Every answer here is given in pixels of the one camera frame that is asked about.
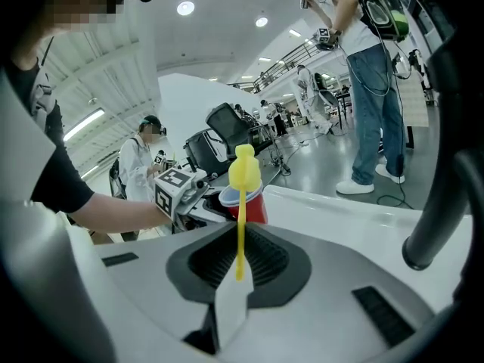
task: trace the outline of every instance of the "black chair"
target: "black chair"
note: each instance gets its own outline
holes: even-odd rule
[[[246,121],[239,118],[234,109],[226,102],[212,110],[205,122],[224,142],[227,147],[227,158],[230,160],[235,159],[235,147],[238,145],[252,144],[256,155],[268,146],[275,145],[267,126],[260,125],[251,128]],[[268,140],[254,144],[254,134],[261,131],[262,133],[265,131]]]

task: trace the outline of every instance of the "woman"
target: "woman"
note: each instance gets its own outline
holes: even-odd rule
[[[146,116],[138,127],[138,134],[121,147],[119,178],[126,187],[128,200],[154,200],[154,175],[163,167],[153,163],[149,145],[157,142],[160,136],[160,120],[156,116]]]

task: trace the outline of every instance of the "white sneaker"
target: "white sneaker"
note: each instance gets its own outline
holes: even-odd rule
[[[375,189],[374,185],[359,185],[358,183],[354,182],[352,179],[340,181],[336,185],[336,191],[340,194],[345,195],[355,195],[355,194],[369,194],[373,192]]]
[[[390,172],[386,170],[385,164],[378,164],[377,168],[375,168],[375,172],[378,175],[385,176],[386,178],[392,179],[392,182],[398,184],[403,184],[405,182],[405,177],[402,175],[400,177],[393,176]]]

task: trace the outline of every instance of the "yellow plastic toy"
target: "yellow plastic toy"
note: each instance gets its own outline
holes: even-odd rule
[[[230,186],[240,192],[239,216],[237,219],[237,264],[235,278],[244,279],[244,240],[246,221],[246,191],[252,192],[260,186],[259,161],[254,157],[254,148],[250,144],[238,145],[235,148],[237,159],[228,169]]]

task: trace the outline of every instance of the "white ceiling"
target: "white ceiling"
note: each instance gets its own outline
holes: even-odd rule
[[[126,2],[114,24],[54,38],[45,67],[64,131],[99,107],[106,112],[66,143],[81,174],[115,154],[139,120],[155,112],[157,76],[177,72],[230,82],[248,71],[259,75],[259,56],[282,57],[304,41],[287,32],[303,23],[299,0],[191,0],[195,10],[186,17],[176,12],[182,1]],[[269,22],[258,28],[261,16]],[[88,105],[92,98],[97,103]]]

